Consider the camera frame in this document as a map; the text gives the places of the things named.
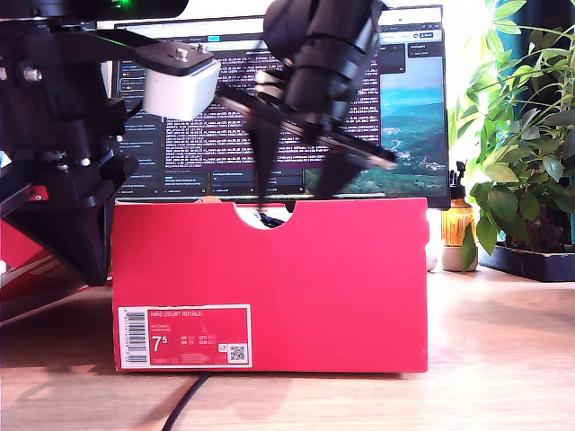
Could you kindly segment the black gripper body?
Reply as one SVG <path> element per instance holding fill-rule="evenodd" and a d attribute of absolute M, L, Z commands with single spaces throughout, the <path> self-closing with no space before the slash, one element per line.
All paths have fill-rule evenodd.
<path fill-rule="evenodd" d="M 299 57 L 270 54 L 282 63 L 280 69 L 259 70 L 254 78 L 255 94 L 231 84 L 220 84 L 216 101 L 249 119 L 281 122 L 300 137 L 304 145 L 325 145 L 330 151 L 356 154 L 367 166 L 392 169 L 396 156 L 378 145 L 354 137 L 342 128 L 350 104 L 358 94 L 365 71 L 359 62 L 370 64 L 363 54 L 339 58 L 314 50 Z"/>
<path fill-rule="evenodd" d="M 139 37 L 80 22 L 2 22 L 1 214 L 112 216 L 136 165 L 117 150 L 124 101 L 108 97 L 100 66 L 134 59 Z"/>

